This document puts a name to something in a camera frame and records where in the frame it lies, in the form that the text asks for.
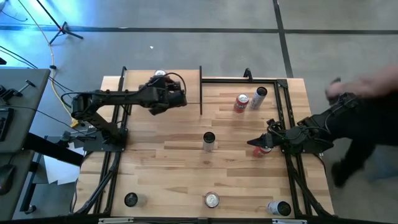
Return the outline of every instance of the gray floor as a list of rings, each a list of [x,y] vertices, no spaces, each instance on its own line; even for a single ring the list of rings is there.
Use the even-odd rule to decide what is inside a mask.
[[[51,25],[35,1],[23,0],[39,24]],[[94,27],[215,27],[276,28],[271,0],[51,0],[42,1],[58,21],[71,26]],[[286,29],[398,29],[395,0],[280,0]],[[4,11],[19,19],[27,14],[17,1]],[[0,14],[1,24],[17,22]],[[52,37],[54,32],[46,32]],[[277,34],[202,34],[81,32],[84,40],[59,37],[54,45],[57,80],[78,90],[99,88],[104,75],[120,75],[128,69],[197,69],[204,75],[242,75],[246,67],[256,77],[286,77]],[[327,108],[324,89],[330,80],[352,80],[397,63],[396,35],[287,35],[294,77],[304,78],[312,113]],[[50,52],[40,32],[0,30],[0,45],[20,53],[36,66],[50,64]],[[11,66],[23,64],[0,54]],[[49,86],[39,107],[45,113],[69,122]],[[38,114],[31,131],[38,135],[61,134],[65,126]],[[325,153],[327,170],[340,159],[349,141],[340,140]],[[378,150],[394,165],[398,152],[388,147]],[[365,170],[349,180],[343,189],[328,181],[337,215],[345,218],[398,223],[398,178],[375,180],[379,175],[376,156]],[[14,218],[47,217],[68,212],[73,186],[43,185],[34,194],[38,210],[31,215],[16,212]],[[54,200],[44,202],[44,198]]]

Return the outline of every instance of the paper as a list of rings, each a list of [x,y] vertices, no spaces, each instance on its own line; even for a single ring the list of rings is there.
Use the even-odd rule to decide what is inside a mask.
[[[83,148],[75,149],[75,144],[69,143],[69,150],[83,155]],[[80,167],[59,161],[49,156],[44,156],[45,169],[49,184],[58,181],[58,185],[72,183],[77,180],[80,174]]]

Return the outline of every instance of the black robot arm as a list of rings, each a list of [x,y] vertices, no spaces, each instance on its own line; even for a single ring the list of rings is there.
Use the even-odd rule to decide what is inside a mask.
[[[107,122],[97,110],[105,105],[140,105],[149,108],[153,115],[163,113],[170,108],[186,106],[185,91],[181,90],[180,82],[168,76],[157,75],[138,91],[102,91],[95,90],[79,93],[73,98],[71,116],[79,121],[86,121],[103,133],[104,139],[115,143],[122,134],[116,123]]]
[[[248,141],[248,144],[263,148],[285,145],[287,153],[321,153],[333,147],[333,136],[328,128],[330,121],[347,111],[355,110],[358,99],[352,93],[345,93],[337,103],[321,114],[315,114],[299,121],[298,126],[283,129],[280,121],[267,121],[267,132],[259,138]]]

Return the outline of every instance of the wooden tabletop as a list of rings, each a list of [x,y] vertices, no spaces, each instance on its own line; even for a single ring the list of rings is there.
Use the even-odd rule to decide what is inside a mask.
[[[268,94],[259,110],[233,111],[240,93],[253,97],[255,84],[203,84],[203,115],[199,109],[199,71],[169,70],[184,77],[188,105],[152,116],[147,109],[132,107],[128,118],[129,139],[122,153],[112,216],[129,217],[229,217],[271,218],[268,202],[284,200],[292,205],[284,156],[278,147],[263,158],[252,157],[246,141],[266,130],[266,121],[278,120],[272,85],[262,85]],[[127,71],[124,89],[136,90],[154,71]],[[104,77],[101,89],[117,90],[119,77]],[[296,122],[310,116],[307,92],[301,78],[288,79]],[[100,109],[111,120],[113,107]],[[203,134],[216,135],[213,152],[202,149]],[[98,185],[104,153],[95,152],[85,161],[78,181],[79,209]],[[316,157],[303,154],[308,188],[333,213],[323,166]],[[146,197],[142,207],[127,207],[124,197],[135,192]],[[220,204],[208,208],[204,196],[216,192]],[[104,191],[103,206],[108,188]],[[304,212],[302,193],[298,190]]]

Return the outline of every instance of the tripod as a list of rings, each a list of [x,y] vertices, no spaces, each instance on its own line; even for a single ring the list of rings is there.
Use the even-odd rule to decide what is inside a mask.
[[[48,10],[46,10],[46,9],[44,8],[44,6],[42,5],[42,3],[41,3],[39,0],[36,0],[36,1],[40,4],[40,6],[42,6],[42,8],[44,9],[44,11],[47,13],[47,15],[49,15],[49,17],[51,18],[51,20],[52,20],[52,21],[54,22],[54,24],[57,25],[57,27],[58,27],[58,32],[57,32],[57,34],[55,34],[55,37],[53,37],[53,39],[50,41],[50,45],[52,44],[52,42],[53,42],[58,36],[60,36],[60,33],[62,33],[62,35],[63,35],[63,34],[69,34],[69,35],[72,35],[72,36],[77,37],[77,38],[79,38],[79,39],[83,39],[82,36],[70,32],[70,30],[69,30],[69,28],[68,28],[67,22],[63,22],[62,27],[60,27],[59,24],[55,21],[55,19],[50,15],[50,13],[48,12]]]

